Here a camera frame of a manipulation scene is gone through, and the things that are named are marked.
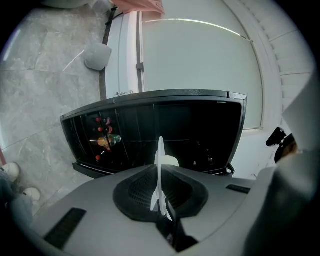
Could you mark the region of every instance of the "pink fabric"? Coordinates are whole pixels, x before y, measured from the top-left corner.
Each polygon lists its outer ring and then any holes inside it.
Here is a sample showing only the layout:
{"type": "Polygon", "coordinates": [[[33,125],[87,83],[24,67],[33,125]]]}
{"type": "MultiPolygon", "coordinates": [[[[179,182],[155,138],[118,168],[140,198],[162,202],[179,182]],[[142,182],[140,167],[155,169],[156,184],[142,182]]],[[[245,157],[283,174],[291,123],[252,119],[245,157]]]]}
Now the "pink fabric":
{"type": "Polygon", "coordinates": [[[162,0],[112,0],[123,13],[130,12],[157,12],[165,14],[162,0]]]}

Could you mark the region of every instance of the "metal hinge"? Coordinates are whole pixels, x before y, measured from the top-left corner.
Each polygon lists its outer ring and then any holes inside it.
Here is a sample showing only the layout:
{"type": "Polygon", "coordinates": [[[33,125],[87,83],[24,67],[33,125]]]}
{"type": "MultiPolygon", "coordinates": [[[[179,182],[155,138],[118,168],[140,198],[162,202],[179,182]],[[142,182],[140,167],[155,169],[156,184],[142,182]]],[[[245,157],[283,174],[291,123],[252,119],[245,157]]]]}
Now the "metal hinge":
{"type": "Polygon", "coordinates": [[[145,72],[145,65],[143,62],[137,63],[135,65],[136,70],[141,70],[142,72],[145,72]]]}
{"type": "Polygon", "coordinates": [[[126,92],[117,92],[116,94],[115,94],[115,96],[116,97],[118,97],[118,96],[123,96],[123,95],[127,95],[127,94],[134,94],[134,91],[133,90],[130,90],[130,91],[126,91],[126,92]]]}

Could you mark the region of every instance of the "gray tile floor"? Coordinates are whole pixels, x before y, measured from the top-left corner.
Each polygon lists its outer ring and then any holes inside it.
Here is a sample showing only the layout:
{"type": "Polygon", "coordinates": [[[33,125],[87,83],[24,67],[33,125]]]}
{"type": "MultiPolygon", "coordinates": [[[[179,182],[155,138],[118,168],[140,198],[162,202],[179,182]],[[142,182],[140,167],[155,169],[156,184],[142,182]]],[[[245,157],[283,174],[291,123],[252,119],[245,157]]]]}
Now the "gray tile floor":
{"type": "Polygon", "coordinates": [[[34,9],[2,53],[0,145],[6,161],[20,165],[17,189],[41,191],[34,215],[91,180],[72,168],[60,116],[100,100],[98,71],[81,56],[65,67],[88,44],[102,43],[107,20],[89,5],[34,9]]]}

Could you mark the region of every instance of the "mini fridge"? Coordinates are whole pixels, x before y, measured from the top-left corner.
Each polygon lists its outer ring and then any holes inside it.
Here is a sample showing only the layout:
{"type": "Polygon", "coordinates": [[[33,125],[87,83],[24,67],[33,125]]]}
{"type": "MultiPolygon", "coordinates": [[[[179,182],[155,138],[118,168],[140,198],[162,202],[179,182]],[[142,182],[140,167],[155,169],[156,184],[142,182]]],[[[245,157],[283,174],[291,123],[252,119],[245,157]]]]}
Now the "mini fridge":
{"type": "Polygon", "coordinates": [[[99,101],[60,120],[73,168],[92,178],[153,165],[160,136],[180,167],[226,175],[235,171],[246,106],[247,96],[233,92],[159,90],[99,101]]]}

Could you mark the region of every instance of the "sneaker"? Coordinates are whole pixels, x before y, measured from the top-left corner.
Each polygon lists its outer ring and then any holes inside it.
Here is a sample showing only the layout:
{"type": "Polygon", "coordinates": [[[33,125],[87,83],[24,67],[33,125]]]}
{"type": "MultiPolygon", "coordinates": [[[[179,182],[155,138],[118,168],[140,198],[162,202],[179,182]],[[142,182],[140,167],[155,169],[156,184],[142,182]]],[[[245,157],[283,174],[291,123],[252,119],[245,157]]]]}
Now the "sneaker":
{"type": "Polygon", "coordinates": [[[39,189],[35,187],[28,187],[26,188],[22,194],[24,194],[27,197],[31,197],[32,201],[39,201],[41,197],[41,193],[39,189]]]}
{"type": "Polygon", "coordinates": [[[20,168],[15,162],[10,162],[2,166],[0,172],[5,172],[9,176],[10,181],[15,182],[20,174],[20,168]]]}

